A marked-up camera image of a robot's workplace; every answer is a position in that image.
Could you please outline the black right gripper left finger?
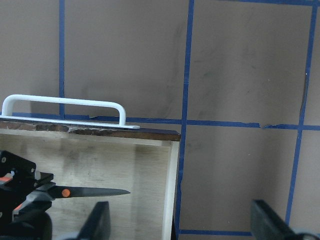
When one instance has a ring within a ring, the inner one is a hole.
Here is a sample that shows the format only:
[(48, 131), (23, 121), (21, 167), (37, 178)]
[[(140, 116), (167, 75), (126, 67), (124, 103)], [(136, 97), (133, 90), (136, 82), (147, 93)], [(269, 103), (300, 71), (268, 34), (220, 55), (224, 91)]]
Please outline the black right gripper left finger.
[(108, 201), (99, 201), (81, 227), (79, 232), (69, 232), (59, 236), (58, 240), (109, 240), (111, 235), (111, 217)]

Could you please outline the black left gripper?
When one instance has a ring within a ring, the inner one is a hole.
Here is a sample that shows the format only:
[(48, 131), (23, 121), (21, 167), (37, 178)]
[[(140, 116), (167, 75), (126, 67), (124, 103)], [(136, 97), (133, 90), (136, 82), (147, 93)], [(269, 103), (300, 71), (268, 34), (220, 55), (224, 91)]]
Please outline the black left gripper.
[(51, 202), (31, 202), (18, 209), (27, 196), (53, 180), (52, 173), (36, 171), (37, 165), (6, 150), (0, 151), (0, 176), (13, 174), (0, 185), (0, 238), (2, 240), (50, 240), (52, 220), (46, 213)]

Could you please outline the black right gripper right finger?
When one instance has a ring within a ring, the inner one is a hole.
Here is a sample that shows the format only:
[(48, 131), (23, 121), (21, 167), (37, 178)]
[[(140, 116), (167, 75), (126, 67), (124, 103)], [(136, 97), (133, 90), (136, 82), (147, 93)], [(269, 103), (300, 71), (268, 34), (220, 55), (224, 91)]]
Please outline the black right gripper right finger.
[(250, 206), (250, 231), (256, 240), (319, 240), (316, 234), (293, 231), (279, 215), (261, 199)]

